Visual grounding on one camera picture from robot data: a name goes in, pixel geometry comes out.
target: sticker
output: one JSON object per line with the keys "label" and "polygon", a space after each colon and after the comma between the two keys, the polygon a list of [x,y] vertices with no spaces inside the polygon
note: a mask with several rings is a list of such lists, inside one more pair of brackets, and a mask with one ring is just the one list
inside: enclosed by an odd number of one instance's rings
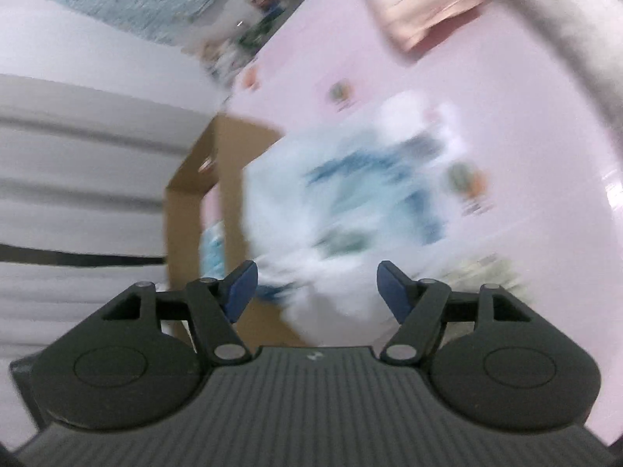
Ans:
{"label": "sticker", "polygon": [[281,9],[281,1],[280,0],[247,0],[251,5],[253,5],[257,10],[262,12],[264,15],[269,15],[275,12],[278,9]]}
{"label": "sticker", "polygon": [[487,178],[475,166],[455,162],[448,168],[452,191],[463,201],[463,215],[482,214],[491,209],[487,201]]}
{"label": "sticker", "polygon": [[370,101],[370,78],[361,67],[364,64],[350,60],[334,63],[335,67],[326,65],[328,73],[316,84],[319,108],[324,116],[342,115]]}
{"label": "sticker", "polygon": [[242,73],[242,89],[255,91],[260,87],[257,77],[257,65],[251,65]]}

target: cardboard box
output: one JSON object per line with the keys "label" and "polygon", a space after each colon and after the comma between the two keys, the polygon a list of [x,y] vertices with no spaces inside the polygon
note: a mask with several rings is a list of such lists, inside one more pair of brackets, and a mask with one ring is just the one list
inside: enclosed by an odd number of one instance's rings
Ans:
{"label": "cardboard box", "polygon": [[[247,243],[240,225],[242,169],[280,136],[275,130],[219,114],[192,147],[165,192],[167,267],[173,289],[182,289],[200,277],[201,200],[217,182],[227,271],[247,259]],[[304,346],[281,321],[279,313],[272,304],[251,301],[236,325],[250,349]]]}

